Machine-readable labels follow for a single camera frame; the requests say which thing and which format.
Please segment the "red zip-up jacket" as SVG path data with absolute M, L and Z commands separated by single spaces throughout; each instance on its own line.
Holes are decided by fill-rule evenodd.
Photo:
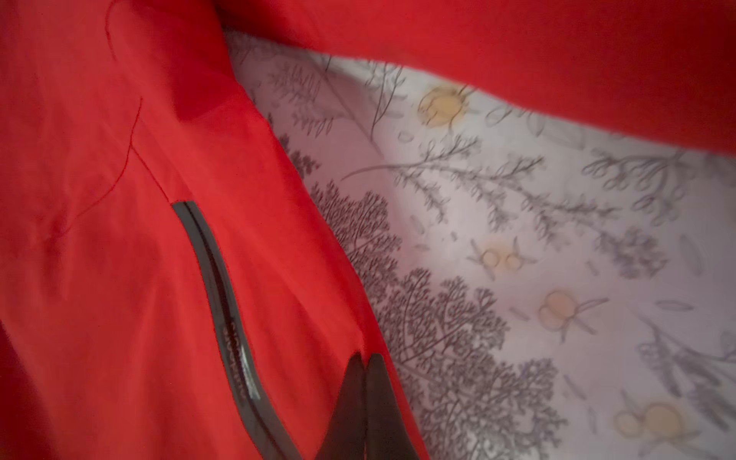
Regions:
M 315 459 L 378 354 L 434 459 L 229 31 L 735 160 L 731 1 L 5 1 L 3 458 Z

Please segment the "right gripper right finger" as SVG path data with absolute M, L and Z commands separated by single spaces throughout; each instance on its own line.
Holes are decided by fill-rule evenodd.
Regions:
M 366 457 L 419 460 L 404 425 L 385 360 L 373 354 L 366 369 Z

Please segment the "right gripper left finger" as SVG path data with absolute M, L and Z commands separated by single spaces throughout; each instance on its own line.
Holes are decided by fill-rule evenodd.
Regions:
M 366 371 L 360 354 L 350 358 L 337 405 L 316 460 L 360 460 L 365 456 L 367 432 Z

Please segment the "floral patterned table mat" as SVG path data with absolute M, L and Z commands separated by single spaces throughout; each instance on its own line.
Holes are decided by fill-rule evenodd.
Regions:
M 225 37 L 432 458 L 734 458 L 733 157 Z

